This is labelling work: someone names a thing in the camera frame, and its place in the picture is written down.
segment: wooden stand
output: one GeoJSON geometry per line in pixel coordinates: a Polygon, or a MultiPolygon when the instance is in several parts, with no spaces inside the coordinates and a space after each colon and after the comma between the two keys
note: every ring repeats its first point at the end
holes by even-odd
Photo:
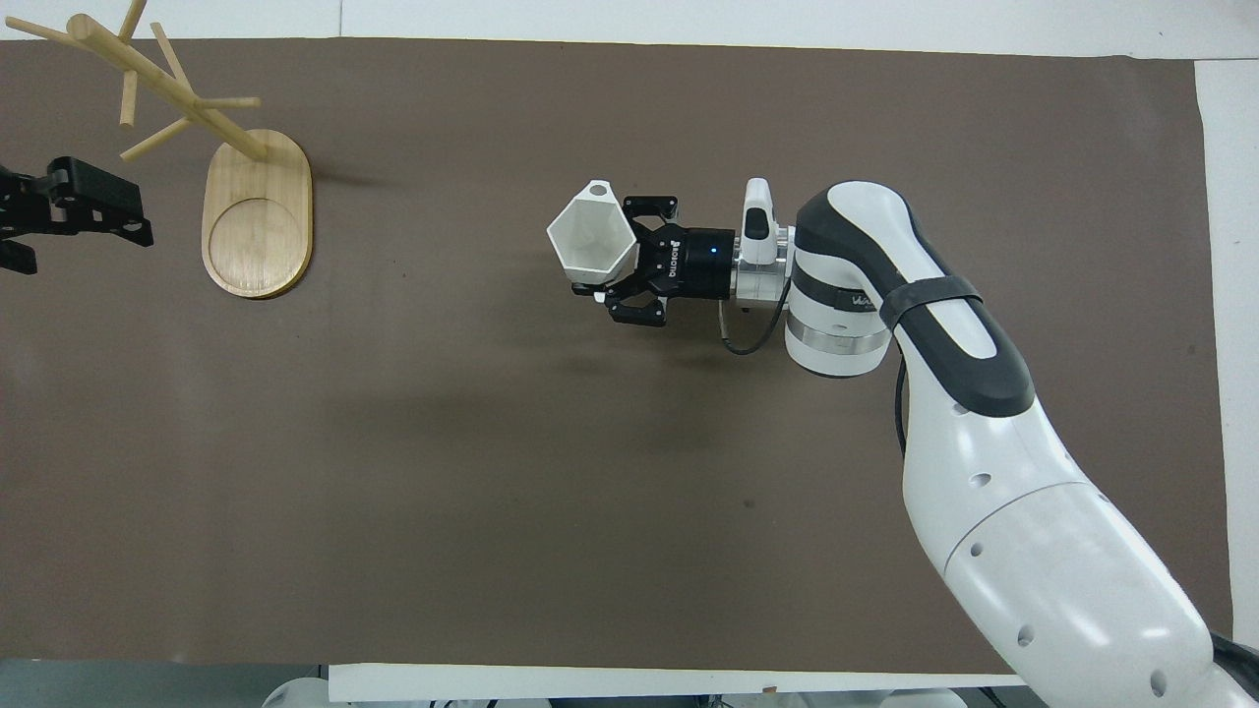
{"type": "Polygon", "coordinates": [[[69,19],[57,31],[16,18],[14,29],[87,49],[122,71],[118,123],[135,125],[136,87],[150,91],[178,108],[183,117],[122,152],[135,160],[198,123],[225,141],[210,161],[201,212],[201,260],[223,290],[240,297],[274,297],[292,287],[313,251],[311,166],[305,152],[287,136],[269,130],[246,131],[220,108],[254,108],[258,98],[201,98],[193,91],[175,49],[159,23],[154,37],[170,73],[131,47],[146,0],[132,0],[118,34],[92,18],[69,19]]]}

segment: black band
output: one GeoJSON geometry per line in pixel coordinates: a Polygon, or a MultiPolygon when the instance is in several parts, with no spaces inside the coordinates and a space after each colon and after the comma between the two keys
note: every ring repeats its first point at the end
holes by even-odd
{"type": "Polygon", "coordinates": [[[864,290],[838,287],[822,282],[799,267],[799,261],[792,265],[791,281],[801,295],[835,310],[844,310],[845,312],[874,312],[874,302],[870,301],[870,296],[864,290]]]}
{"type": "Polygon", "coordinates": [[[893,331],[900,324],[900,317],[909,310],[919,305],[929,305],[942,300],[956,300],[958,297],[972,297],[983,302],[980,291],[971,285],[971,281],[962,276],[943,276],[938,278],[923,278],[893,290],[883,299],[879,307],[879,317],[888,330],[893,331]]]}

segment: hexagonal cup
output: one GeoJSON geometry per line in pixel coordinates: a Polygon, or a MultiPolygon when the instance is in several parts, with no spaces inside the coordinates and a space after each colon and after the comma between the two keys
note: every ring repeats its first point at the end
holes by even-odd
{"type": "Polygon", "coordinates": [[[633,229],[604,180],[590,180],[546,227],[564,275],[573,282],[616,280],[635,251],[633,229]]]}

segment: brown mat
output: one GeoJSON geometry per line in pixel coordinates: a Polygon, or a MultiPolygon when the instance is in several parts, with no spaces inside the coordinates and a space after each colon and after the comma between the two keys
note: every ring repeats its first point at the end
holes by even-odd
{"type": "MultiPolygon", "coordinates": [[[[140,43],[156,55],[155,47],[140,43]]],[[[220,291],[217,141],[117,72],[0,43],[0,160],[144,189],[157,244],[0,272],[0,655],[1005,671],[905,518],[894,360],[738,359],[573,297],[589,178],[734,227],[842,179],[906,195],[1080,465],[1230,626],[1202,137],[1187,62],[418,40],[180,42],[316,171],[306,278],[220,291]],[[749,422],[762,435],[745,435],[749,422]]],[[[747,339],[763,320],[740,320],[747,339]]]]}

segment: white floor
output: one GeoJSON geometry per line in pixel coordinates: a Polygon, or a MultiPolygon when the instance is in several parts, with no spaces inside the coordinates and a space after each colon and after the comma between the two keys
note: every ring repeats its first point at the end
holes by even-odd
{"type": "MultiPolygon", "coordinates": [[[[60,29],[76,11],[121,23],[127,0],[3,0],[60,29]]],[[[1259,644],[1259,3],[1248,0],[152,0],[172,38],[413,37],[1131,55],[1197,62],[1206,141],[1215,321],[1235,626],[1259,644]]],[[[141,28],[137,37],[151,37],[141,28]]],[[[26,35],[0,28],[0,39],[26,35]]],[[[339,700],[850,690],[1010,683],[1012,677],[334,666],[339,700]]]]}

